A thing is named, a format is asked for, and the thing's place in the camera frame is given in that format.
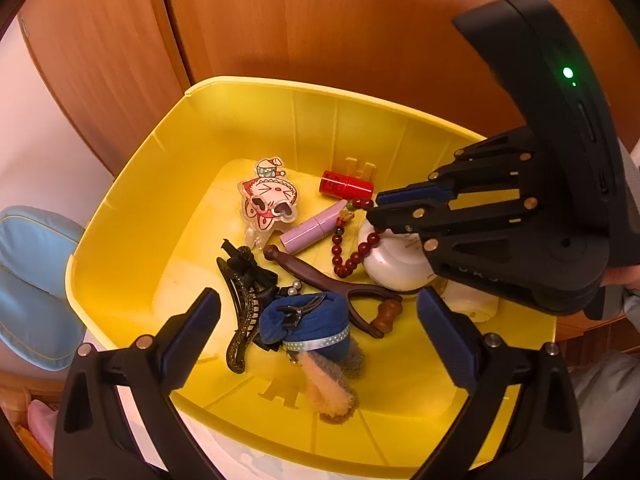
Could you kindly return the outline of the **person right hand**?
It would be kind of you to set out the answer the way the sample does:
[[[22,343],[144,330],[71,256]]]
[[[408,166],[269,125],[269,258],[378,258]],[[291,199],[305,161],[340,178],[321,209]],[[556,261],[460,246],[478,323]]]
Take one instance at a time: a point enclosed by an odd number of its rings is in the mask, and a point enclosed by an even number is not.
[[[620,285],[626,289],[640,288],[640,266],[611,268],[603,275],[602,286]]]

